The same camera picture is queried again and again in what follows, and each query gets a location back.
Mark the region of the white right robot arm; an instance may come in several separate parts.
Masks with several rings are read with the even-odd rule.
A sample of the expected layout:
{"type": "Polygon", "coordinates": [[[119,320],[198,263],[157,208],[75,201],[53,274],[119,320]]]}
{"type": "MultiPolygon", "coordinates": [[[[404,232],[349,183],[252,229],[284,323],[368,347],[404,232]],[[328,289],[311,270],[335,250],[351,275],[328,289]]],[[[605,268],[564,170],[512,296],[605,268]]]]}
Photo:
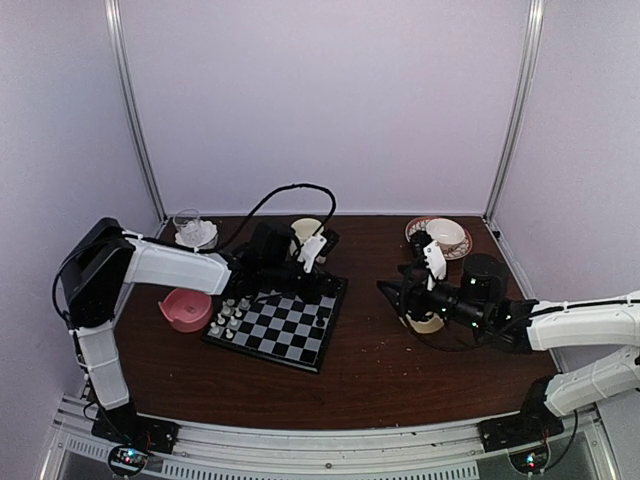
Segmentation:
{"type": "Polygon", "coordinates": [[[470,329],[472,349],[486,345],[529,354],[565,346],[615,345],[617,351],[577,370],[535,381],[513,419],[519,440],[535,440],[551,424],[587,404],[639,386],[639,294],[549,302],[507,298],[507,266],[488,254],[463,262],[460,283],[445,281],[426,254],[399,269],[399,281],[377,287],[410,332],[424,321],[470,329]]]}

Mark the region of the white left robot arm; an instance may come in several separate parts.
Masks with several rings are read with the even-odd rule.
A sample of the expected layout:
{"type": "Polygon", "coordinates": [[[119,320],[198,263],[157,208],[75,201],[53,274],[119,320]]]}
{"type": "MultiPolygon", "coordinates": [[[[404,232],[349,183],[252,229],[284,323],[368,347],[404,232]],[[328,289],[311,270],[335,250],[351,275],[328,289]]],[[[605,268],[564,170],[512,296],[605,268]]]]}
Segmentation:
{"type": "Polygon", "coordinates": [[[164,242],[100,219],[65,258],[52,285],[66,302],[57,314],[74,340],[106,429],[123,444],[137,442],[144,424],[124,378],[114,335],[115,308],[126,284],[173,287],[234,300],[259,292],[292,294],[306,303],[338,297],[343,279],[317,265],[338,236],[314,231],[301,241],[290,226],[261,221],[232,251],[164,242]]]}

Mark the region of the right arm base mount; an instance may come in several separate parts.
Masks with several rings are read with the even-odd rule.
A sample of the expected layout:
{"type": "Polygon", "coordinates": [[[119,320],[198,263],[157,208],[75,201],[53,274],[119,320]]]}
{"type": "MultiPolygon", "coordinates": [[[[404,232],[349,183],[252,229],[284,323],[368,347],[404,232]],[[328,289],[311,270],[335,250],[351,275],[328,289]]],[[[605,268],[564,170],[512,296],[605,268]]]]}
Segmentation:
{"type": "Polygon", "coordinates": [[[564,432],[564,424],[553,415],[517,413],[481,421],[478,430],[486,453],[505,450],[518,473],[534,475],[549,465],[548,441],[564,432]]]}

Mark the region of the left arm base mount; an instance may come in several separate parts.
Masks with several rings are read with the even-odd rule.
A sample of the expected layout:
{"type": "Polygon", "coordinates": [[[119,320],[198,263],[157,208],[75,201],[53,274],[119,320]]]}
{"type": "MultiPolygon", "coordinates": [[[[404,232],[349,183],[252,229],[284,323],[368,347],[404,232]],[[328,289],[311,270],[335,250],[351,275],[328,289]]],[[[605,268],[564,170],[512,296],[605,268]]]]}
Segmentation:
{"type": "Polygon", "coordinates": [[[93,436],[115,443],[107,454],[107,465],[120,477],[141,473],[159,453],[171,454],[179,426],[171,421],[139,417],[133,429],[124,433],[99,414],[93,422],[93,436]]]}

